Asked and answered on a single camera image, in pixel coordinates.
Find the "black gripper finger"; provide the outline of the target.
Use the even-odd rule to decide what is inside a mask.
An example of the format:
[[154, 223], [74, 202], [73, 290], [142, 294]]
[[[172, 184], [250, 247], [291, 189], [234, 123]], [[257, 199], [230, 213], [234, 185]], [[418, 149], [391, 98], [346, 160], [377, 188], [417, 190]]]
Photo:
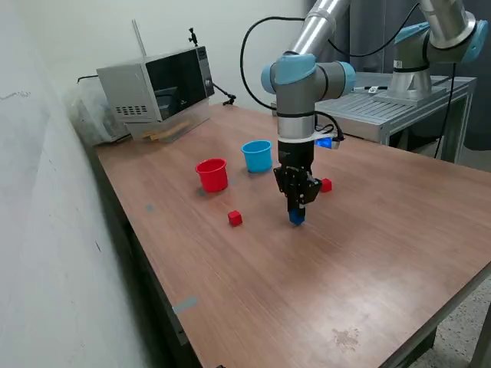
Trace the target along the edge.
[[309, 203], [316, 200], [322, 181], [312, 176], [309, 171], [301, 170], [297, 178], [296, 197], [298, 207], [304, 209]]
[[292, 170], [287, 166], [279, 166], [273, 169], [278, 189], [287, 200], [287, 211], [295, 209], [295, 184]]

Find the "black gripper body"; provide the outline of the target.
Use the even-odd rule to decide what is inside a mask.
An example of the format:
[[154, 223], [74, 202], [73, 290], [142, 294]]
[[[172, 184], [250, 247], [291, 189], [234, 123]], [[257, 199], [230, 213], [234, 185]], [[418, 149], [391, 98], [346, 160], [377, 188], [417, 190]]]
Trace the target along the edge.
[[315, 143], [285, 143], [278, 141], [278, 161], [281, 166], [290, 166], [297, 169], [311, 171], [314, 161]]

